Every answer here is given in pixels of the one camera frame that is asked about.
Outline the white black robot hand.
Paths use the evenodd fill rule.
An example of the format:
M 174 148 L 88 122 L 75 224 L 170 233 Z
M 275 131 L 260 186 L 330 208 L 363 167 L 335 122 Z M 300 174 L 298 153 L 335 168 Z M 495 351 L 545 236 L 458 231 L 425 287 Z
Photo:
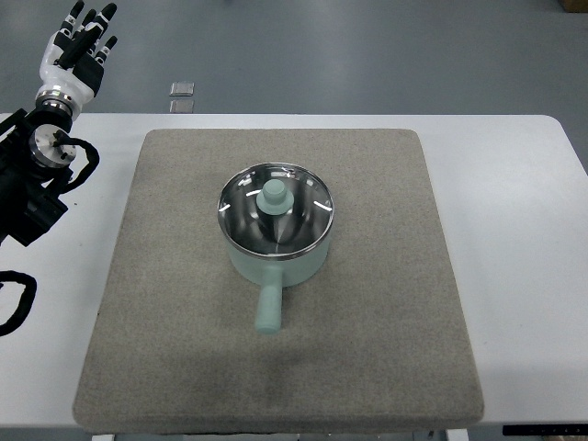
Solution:
M 118 6 L 84 7 L 83 1 L 76 2 L 50 37 L 40 64 L 38 98 L 63 96 L 81 107 L 96 97 L 107 57 L 118 42 L 115 36 L 105 37 Z

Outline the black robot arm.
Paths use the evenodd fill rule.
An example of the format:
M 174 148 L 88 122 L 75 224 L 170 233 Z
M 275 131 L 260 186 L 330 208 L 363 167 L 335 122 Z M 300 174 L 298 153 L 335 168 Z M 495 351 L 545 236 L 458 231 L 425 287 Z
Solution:
M 73 138 L 74 102 L 43 92 L 30 112 L 1 121 L 1 238 L 28 246 L 67 211 L 60 201 L 85 183 L 99 164 L 97 149 Z

